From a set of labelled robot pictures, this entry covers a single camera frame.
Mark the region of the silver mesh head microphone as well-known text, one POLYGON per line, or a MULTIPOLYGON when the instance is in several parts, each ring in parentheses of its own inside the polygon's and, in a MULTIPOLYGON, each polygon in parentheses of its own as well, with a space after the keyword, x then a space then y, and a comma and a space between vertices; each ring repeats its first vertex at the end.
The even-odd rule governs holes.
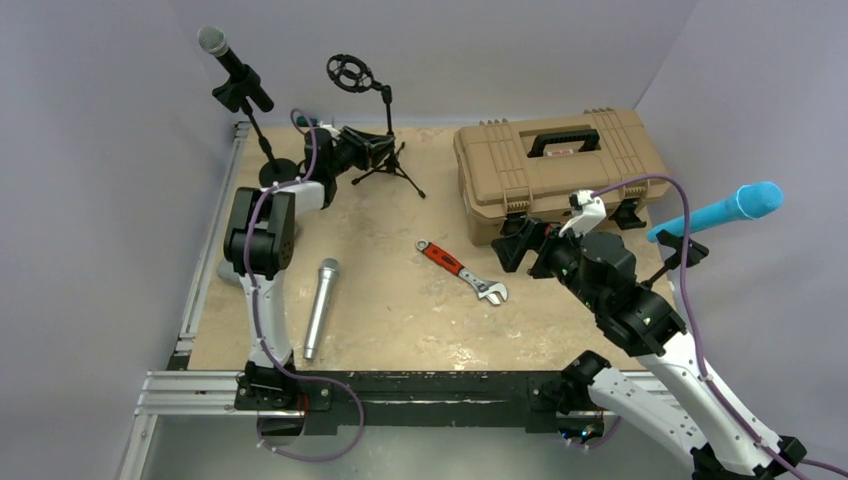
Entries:
POLYGON ((312 361, 317 357, 339 276, 339 262, 334 258, 325 258, 318 269, 318 281, 303 344, 304 360, 312 361))

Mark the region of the black tripod shock mount stand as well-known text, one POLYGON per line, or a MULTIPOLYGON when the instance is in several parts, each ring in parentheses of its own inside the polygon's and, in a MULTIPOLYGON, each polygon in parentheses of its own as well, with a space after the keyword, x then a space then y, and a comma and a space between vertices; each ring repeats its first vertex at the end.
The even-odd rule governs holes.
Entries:
MULTIPOLYGON (((374 77, 372 70, 366 65, 366 63, 360 58, 345 53, 338 53, 332 55, 326 63, 326 73, 329 79, 333 82, 335 86, 340 88, 341 90, 349 93, 366 93, 369 91, 379 92, 381 95, 382 103, 385 109, 385 123, 386 123, 386 133, 383 135, 393 134, 397 140, 395 135, 395 131, 393 128, 393 117, 392 117, 392 103, 393 103, 393 91, 392 87, 386 83, 377 81, 374 77)), ((399 146, 396 145, 395 140, 395 150, 397 154, 397 172, 390 173, 385 171, 378 170, 370 170, 363 171, 363 174, 354 178, 351 181, 352 185, 358 185, 364 179, 374 175, 374 174, 385 174, 393 177, 398 177, 405 179, 410 183, 410 185, 414 188, 416 193, 420 198, 426 199, 426 193, 415 183, 415 181, 406 173, 406 171, 401 167, 399 161, 400 152, 405 148, 406 144, 401 142, 399 146)))

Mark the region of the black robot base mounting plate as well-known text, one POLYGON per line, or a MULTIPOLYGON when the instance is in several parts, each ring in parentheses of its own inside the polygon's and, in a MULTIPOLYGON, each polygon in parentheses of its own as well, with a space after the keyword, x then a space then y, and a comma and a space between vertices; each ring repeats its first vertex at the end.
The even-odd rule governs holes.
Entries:
POLYGON ((303 371, 236 377, 234 408, 293 419, 306 435, 342 426, 521 428, 550 433, 596 410, 558 371, 303 371))

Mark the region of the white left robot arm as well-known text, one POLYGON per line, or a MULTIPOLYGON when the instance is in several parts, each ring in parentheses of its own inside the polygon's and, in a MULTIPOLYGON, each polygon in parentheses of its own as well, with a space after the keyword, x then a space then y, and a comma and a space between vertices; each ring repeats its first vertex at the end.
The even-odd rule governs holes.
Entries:
POLYGON ((303 164, 284 167, 282 181, 237 189, 223 253, 246 298, 251 350, 237 377, 235 409, 278 410, 303 399, 283 287, 294 254, 296 220, 332 203, 340 175, 352 168, 371 172, 392 157, 395 142, 392 132, 316 127, 305 135, 303 164))

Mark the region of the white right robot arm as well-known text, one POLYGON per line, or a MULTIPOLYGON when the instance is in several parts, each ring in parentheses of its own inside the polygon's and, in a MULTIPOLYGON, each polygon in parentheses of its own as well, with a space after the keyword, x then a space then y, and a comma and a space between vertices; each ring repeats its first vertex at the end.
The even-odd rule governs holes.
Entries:
POLYGON ((609 232, 524 217, 507 221, 491 246, 506 272, 525 254, 534 279, 556 279, 593 315, 611 343, 636 359, 676 400, 668 405, 626 382, 586 351, 562 372, 561 392, 576 407, 610 408, 692 468, 694 479, 776 479, 797 475, 807 450, 763 424, 700 355, 692 329, 636 276, 636 257, 609 232))

